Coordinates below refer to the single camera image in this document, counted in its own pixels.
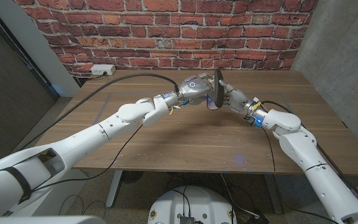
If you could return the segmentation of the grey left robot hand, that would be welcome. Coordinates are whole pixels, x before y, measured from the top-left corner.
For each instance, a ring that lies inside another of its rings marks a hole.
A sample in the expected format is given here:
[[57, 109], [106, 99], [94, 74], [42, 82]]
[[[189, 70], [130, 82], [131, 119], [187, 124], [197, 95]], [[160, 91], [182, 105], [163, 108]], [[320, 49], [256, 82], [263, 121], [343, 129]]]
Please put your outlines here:
[[214, 77], [208, 73], [190, 76], [180, 84], [182, 105], [199, 105], [209, 100], [213, 92]]

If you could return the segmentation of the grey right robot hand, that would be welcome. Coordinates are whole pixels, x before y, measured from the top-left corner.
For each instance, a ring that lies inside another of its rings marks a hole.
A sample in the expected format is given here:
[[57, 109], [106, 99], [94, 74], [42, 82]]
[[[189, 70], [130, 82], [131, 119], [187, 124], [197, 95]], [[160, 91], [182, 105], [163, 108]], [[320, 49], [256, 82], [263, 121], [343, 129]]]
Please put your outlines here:
[[229, 107], [233, 112], [250, 115], [261, 105], [258, 99], [248, 99], [242, 91], [225, 81], [220, 80], [219, 84], [224, 88], [223, 106]]

